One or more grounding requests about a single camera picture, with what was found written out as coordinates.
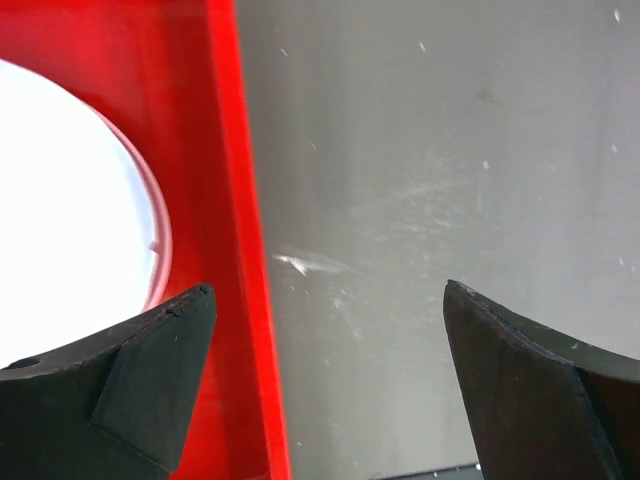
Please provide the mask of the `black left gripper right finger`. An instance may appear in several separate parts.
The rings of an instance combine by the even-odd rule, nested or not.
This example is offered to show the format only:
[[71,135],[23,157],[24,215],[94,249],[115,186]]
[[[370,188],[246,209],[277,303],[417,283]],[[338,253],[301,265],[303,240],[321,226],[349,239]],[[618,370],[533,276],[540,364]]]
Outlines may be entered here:
[[638,360],[454,280],[443,317],[484,478],[638,478]]

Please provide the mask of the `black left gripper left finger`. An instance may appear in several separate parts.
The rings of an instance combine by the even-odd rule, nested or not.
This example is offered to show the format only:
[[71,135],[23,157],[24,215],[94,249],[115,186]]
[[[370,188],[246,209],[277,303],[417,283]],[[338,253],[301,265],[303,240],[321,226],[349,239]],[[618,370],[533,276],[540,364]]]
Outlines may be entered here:
[[167,479],[216,321],[207,283],[1,371],[4,479]]

